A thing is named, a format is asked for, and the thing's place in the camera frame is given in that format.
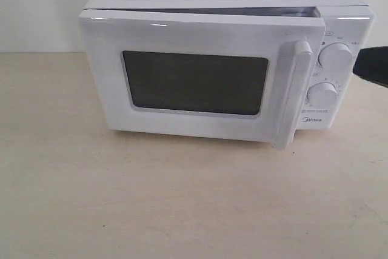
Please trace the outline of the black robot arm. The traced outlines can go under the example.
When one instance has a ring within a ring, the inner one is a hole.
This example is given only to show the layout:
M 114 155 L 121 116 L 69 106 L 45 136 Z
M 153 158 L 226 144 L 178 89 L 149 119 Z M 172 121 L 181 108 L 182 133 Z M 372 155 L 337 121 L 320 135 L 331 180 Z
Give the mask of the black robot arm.
M 353 67 L 353 74 L 361 79 L 387 87 L 388 85 L 388 47 L 369 47 L 361 49 Z

